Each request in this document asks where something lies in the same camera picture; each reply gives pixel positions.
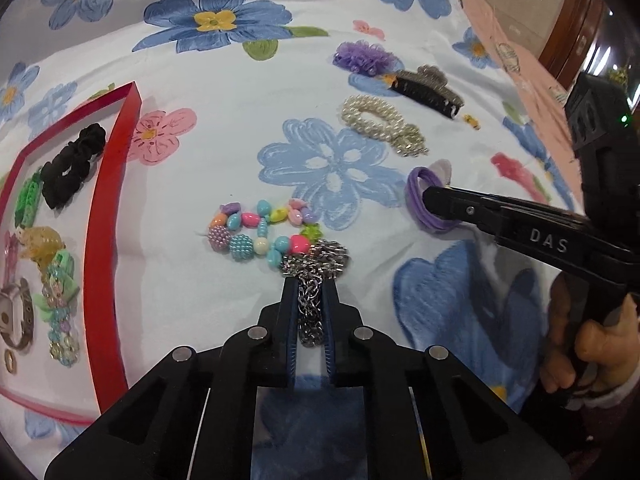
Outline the person's right hand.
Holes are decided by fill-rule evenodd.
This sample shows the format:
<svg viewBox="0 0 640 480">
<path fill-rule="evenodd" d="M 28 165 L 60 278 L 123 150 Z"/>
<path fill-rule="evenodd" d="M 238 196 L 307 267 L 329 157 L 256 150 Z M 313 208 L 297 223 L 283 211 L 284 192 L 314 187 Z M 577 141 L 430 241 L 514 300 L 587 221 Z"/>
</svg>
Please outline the person's right hand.
<svg viewBox="0 0 640 480">
<path fill-rule="evenodd" d="M 548 344 L 544 364 L 539 369 L 539 378 L 548 393 L 570 388 L 577 377 L 565 353 L 572 305 L 565 277 L 565 273 L 560 273 L 550 289 Z M 597 365 L 596 378 L 580 381 L 583 385 L 592 384 L 594 392 L 623 385 L 639 365 L 639 320 L 634 298 L 627 295 L 620 307 L 622 310 L 616 325 L 602 326 L 587 321 L 575 336 L 574 350 L 578 359 Z"/>
</svg>

